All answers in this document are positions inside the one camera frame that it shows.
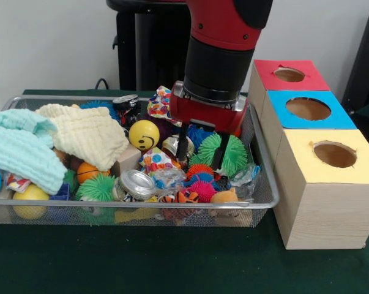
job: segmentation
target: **pile of toys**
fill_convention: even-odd
[[[221,138],[196,125],[188,130],[185,162],[175,158],[180,122],[170,116],[170,90],[161,86],[141,116],[137,96],[113,103],[44,105],[0,112],[0,191],[14,200],[226,203],[252,201],[259,167],[239,139],[229,139],[220,170],[211,168]],[[159,217],[177,222],[194,209]],[[38,219],[45,206],[15,206]]]

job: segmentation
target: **yellow ball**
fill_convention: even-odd
[[[14,193],[13,200],[49,200],[50,196],[37,187],[35,184],[30,184],[24,193]],[[47,206],[13,206],[17,216],[23,219],[38,219],[42,217]]]
[[[141,151],[155,147],[160,140],[160,131],[151,121],[137,121],[130,128],[130,143]]]

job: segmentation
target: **red box top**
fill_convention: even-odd
[[[310,60],[254,60],[266,90],[330,91]]]

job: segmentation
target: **yellow box top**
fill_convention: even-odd
[[[369,184],[369,143],[359,130],[284,132],[307,183]]]

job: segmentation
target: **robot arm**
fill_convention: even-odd
[[[213,169],[222,166],[229,135],[241,125],[247,101],[239,96],[272,0],[187,0],[192,18],[184,82],[176,82],[171,115],[183,122],[176,157],[185,159],[190,123],[222,137]]]

